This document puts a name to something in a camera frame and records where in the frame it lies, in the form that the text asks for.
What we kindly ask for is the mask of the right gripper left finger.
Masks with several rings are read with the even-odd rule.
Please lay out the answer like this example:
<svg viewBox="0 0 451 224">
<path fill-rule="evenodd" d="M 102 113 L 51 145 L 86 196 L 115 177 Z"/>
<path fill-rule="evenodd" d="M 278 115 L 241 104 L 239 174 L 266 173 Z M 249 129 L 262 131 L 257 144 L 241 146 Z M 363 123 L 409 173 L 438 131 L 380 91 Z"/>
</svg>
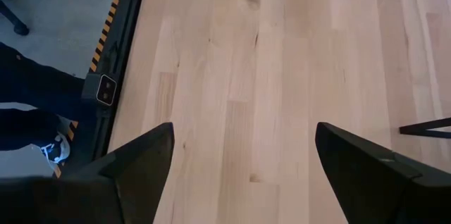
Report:
<svg viewBox="0 0 451 224">
<path fill-rule="evenodd" d="M 162 123 L 61 178 L 1 180 L 2 223 L 152 223 L 173 157 Z"/>
</svg>

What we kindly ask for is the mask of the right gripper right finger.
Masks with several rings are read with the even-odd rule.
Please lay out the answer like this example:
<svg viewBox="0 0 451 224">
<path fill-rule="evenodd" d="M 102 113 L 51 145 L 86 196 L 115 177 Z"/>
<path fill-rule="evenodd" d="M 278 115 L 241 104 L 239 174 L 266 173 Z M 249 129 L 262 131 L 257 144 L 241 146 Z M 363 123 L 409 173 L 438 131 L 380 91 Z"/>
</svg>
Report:
<svg viewBox="0 0 451 224">
<path fill-rule="evenodd" d="M 316 150 L 348 223 L 449 223 L 450 174 L 330 123 Z"/>
</svg>

